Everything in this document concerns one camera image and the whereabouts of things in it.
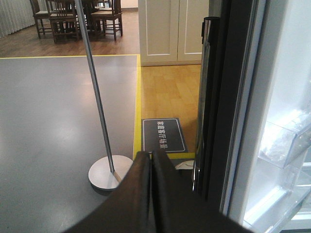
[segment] refrigerator door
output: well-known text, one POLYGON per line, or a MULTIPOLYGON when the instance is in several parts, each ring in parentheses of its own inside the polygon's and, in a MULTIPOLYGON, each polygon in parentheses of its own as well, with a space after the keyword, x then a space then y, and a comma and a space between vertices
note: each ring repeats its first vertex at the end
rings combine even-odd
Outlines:
POLYGON ((197 137, 194 190, 211 209, 224 214, 230 200, 229 184, 233 182, 238 151, 235 148, 242 135, 264 4, 264 0, 223 1, 217 50, 214 56, 202 60, 201 78, 207 78, 207 84, 205 109, 198 115, 198 135, 202 130, 204 137, 203 141, 197 137))
POLYGON ((218 79, 214 78, 215 57, 217 50, 218 32, 219 32, 219 17, 206 17, 202 26, 202 67, 198 101, 198 119, 197 119, 197 135, 195 145, 195 160, 193 189, 199 194, 203 192, 202 184, 205 182, 204 173, 208 170, 208 157, 205 156, 208 151, 208 134, 207 128, 211 118, 205 116, 213 115, 213 108, 216 97, 212 94, 213 89, 218 89, 218 79))
MULTIPOLYGON (((311 217, 310 12, 309 0, 264 8, 242 136, 233 145, 237 163, 227 166, 233 182, 223 198, 223 212, 258 233, 281 231, 301 207, 311 217)), ((310 228, 306 222, 299 228, 310 228)))

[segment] yellow floor line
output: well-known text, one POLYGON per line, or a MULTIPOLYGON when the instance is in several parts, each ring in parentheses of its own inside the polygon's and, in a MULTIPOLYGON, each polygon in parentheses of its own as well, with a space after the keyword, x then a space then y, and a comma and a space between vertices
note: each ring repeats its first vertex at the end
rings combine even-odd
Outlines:
POLYGON ((133 160, 135 159, 136 153, 138 151, 141 151, 141 66, 139 54, 137 55, 137 84, 136 84, 133 160))
POLYGON ((168 153, 167 156, 170 159, 194 159, 193 153, 168 153))
MULTIPOLYGON (((141 151, 141 66, 140 55, 137 55, 137 86, 136 86, 136 105, 135 105, 135 127, 134 127, 134 146, 133 160, 136 153, 141 151)), ((194 153, 168 153, 170 159, 193 159, 194 153)))
MULTIPOLYGON (((138 54, 108 54, 108 55, 93 55, 93 57, 113 57, 113 56, 137 56, 138 54)), ((26 59, 26 58, 58 58, 58 57, 86 57, 86 55, 73 55, 73 56, 39 56, 39 57, 0 57, 3 59, 26 59)))

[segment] chair back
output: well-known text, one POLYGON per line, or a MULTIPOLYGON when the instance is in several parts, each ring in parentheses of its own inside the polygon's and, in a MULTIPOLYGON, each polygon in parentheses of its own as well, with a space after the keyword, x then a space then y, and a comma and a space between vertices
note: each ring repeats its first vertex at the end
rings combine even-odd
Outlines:
POLYGON ((98 1, 98 0, 94 0, 94 1, 92 1, 92 4, 93 4, 94 6, 99 6, 99 1, 98 1))
POLYGON ((38 0, 30 0, 30 5, 31 5, 34 15, 40 11, 38 0))
POLYGON ((121 0, 111 0, 112 14, 116 15, 122 12, 121 0))
POLYGON ((74 0, 46 0, 48 12, 51 15, 50 6, 53 5, 52 17, 75 16, 74 0))

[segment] metal pole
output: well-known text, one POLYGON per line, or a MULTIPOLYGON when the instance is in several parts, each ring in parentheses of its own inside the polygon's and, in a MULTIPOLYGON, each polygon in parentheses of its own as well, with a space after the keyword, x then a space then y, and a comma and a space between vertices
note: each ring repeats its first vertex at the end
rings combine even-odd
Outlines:
POLYGON ((104 111, 103 111, 103 105, 102 105, 102 100, 101 100, 101 94, 100 94, 99 88, 98 88, 96 71, 95 71, 94 62, 93 62, 91 46, 90 46, 88 35, 87 35, 86 22, 85 22, 85 19, 84 19, 82 3, 81 3, 81 0, 74 0, 74 1, 75 1, 76 8, 77 8, 77 14, 78 14, 80 30, 81 30, 81 33, 82 33, 82 38, 83 38, 84 46, 86 48, 86 57, 87 57, 89 71, 90 71, 91 77, 92 77, 92 82, 93 82, 93 88, 94 88, 95 97, 96 97, 97 108, 98 108, 98 112, 99 112, 99 116, 100 116, 100 120, 101 120, 101 125, 102 125, 102 130, 103 130, 103 135, 104 135, 104 142, 105 142, 105 146, 106 146, 106 150, 107 150, 107 155, 108 155, 108 160, 109 160, 109 167, 110 167, 111 173, 114 173, 115 169, 114 169, 114 166, 113 166, 113 160, 112 160, 112 154, 111 154, 111 148, 110 148, 110 143, 109 143, 109 137, 108 137, 108 132, 107 132, 106 121, 105 121, 105 117, 104 117, 104 111))

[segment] cabinet door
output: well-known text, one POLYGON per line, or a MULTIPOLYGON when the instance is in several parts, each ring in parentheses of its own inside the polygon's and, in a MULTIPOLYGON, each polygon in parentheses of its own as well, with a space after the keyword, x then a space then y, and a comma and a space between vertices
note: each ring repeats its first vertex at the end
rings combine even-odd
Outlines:
POLYGON ((201 62, 201 28, 208 16, 208 0, 179 2, 178 61, 201 62))
POLYGON ((141 62, 177 61, 179 0, 139 0, 141 62))

